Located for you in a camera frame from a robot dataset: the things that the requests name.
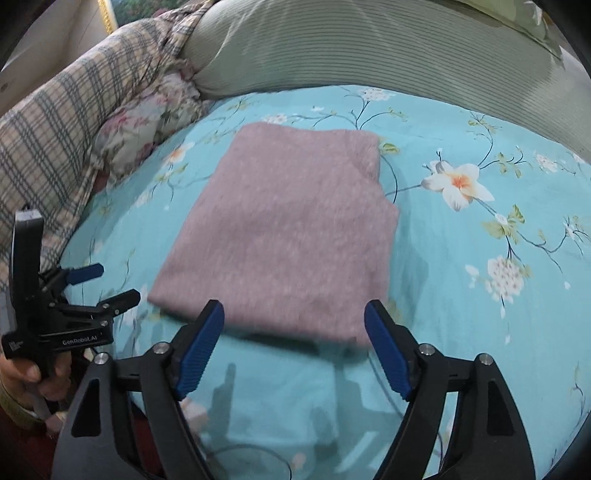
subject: plaid fabric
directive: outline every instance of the plaid fabric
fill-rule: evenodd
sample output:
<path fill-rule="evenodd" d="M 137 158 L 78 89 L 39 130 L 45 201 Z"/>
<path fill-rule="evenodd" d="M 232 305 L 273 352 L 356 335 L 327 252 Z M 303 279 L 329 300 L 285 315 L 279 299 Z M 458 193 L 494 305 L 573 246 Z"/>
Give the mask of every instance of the plaid fabric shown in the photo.
<path fill-rule="evenodd" d="M 96 178 L 89 150 L 100 127 L 166 70 L 216 1 L 123 26 L 0 118 L 0 290 L 15 211 L 41 212 L 41 268 L 58 263 Z"/>

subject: pillow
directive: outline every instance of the pillow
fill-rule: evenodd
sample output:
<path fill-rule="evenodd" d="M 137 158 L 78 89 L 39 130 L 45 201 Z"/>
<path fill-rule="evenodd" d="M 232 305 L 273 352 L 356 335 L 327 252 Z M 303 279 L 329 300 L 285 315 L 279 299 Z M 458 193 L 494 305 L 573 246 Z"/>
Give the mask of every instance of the pillow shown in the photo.
<path fill-rule="evenodd" d="M 173 133 L 196 122 L 209 109 L 191 82 L 188 62 L 175 62 L 138 96 L 121 105 L 100 128 L 90 162 L 109 182 L 119 183 L 133 173 L 152 150 Z M 95 187 L 103 176 L 99 176 Z"/>
<path fill-rule="evenodd" d="M 460 2 L 224 0 L 181 55 L 204 98 L 369 85 L 484 112 L 591 158 L 580 63 Z"/>
<path fill-rule="evenodd" d="M 533 40 L 560 58 L 560 47 L 549 33 L 544 11 L 531 0 L 456 0 L 496 18 Z"/>

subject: folded towel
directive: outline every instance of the folded towel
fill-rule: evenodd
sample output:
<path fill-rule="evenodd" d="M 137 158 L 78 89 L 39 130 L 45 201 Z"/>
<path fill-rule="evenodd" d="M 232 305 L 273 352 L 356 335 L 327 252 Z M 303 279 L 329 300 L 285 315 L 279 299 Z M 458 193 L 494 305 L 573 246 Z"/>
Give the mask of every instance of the folded towel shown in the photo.
<path fill-rule="evenodd" d="M 195 318 L 369 346 L 365 304 L 385 301 L 398 209 L 378 183 L 379 139 L 266 123 L 237 133 L 148 296 Z"/>

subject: floral pillowcase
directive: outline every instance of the floral pillowcase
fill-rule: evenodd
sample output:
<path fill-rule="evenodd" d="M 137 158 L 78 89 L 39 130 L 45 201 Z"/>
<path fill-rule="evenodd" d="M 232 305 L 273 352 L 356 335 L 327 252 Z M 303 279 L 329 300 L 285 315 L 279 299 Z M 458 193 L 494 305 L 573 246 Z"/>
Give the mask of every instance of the floral pillowcase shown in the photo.
<path fill-rule="evenodd" d="M 103 124 L 90 152 L 101 171 L 95 192 L 133 173 L 155 147 L 205 115 L 210 102 L 200 99 L 194 72 L 181 61 L 138 96 L 119 107 Z"/>

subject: gold frame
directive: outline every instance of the gold frame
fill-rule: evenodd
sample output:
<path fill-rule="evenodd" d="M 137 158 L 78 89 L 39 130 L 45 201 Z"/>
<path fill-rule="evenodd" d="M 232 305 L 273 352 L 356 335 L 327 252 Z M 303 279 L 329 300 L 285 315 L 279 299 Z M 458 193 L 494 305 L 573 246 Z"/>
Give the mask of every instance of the gold frame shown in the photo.
<path fill-rule="evenodd" d="M 105 25 L 107 34 L 111 35 L 115 30 L 119 28 L 119 25 L 117 25 L 117 19 L 115 18 L 115 14 L 113 13 L 111 0 L 98 0 L 98 2 L 100 17 L 103 20 L 103 24 Z"/>

